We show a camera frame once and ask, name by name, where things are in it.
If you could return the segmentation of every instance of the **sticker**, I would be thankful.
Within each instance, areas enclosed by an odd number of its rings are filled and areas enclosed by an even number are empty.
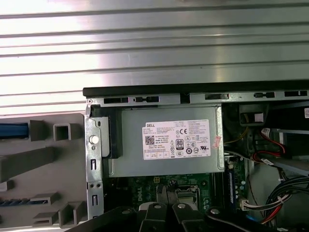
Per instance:
[[[270,162],[269,160],[267,159],[261,159],[261,161],[263,161],[265,164],[267,165],[274,165],[272,162]]]
[[[221,141],[221,136],[216,135],[211,147],[214,148],[214,149],[217,149],[220,145],[220,141]]]
[[[147,122],[142,137],[144,160],[211,155],[208,120]]]
[[[254,114],[254,121],[255,122],[264,122],[264,114]]]
[[[309,108],[305,108],[305,118],[309,118]]]
[[[269,138],[270,128],[263,128],[261,133]]]

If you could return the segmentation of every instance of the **motherboard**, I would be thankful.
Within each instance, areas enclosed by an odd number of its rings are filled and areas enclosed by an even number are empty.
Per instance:
[[[211,206],[211,174],[185,174],[130,177],[132,206],[136,209],[145,202],[156,202],[158,185],[175,185],[179,202],[193,203],[202,213]]]
[[[226,207],[232,211],[240,209],[239,200],[247,196],[245,160],[242,158],[231,159],[225,167],[225,194]]]

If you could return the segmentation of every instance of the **connector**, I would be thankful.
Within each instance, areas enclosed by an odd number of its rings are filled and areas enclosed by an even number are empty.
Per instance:
[[[240,209],[241,209],[242,211],[248,211],[249,209],[246,208],[246,206],[244,205],[244,203],[249,204],[249,201],[248,201],[246,198],[240,198],[240,200],[239,200]]]

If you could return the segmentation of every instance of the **ribbed metal surface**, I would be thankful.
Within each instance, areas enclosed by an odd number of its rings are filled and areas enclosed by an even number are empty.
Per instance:
[[[0,116],[83,87],[309,79],[309,0],[3,0]]]

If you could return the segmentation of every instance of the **barcode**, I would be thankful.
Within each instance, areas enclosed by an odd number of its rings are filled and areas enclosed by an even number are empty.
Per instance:
[[[145,136],[146,145],[154,145],[155,144],[155,136]]]
[[[305,118],[309,118],[309,108],[305,109]]]

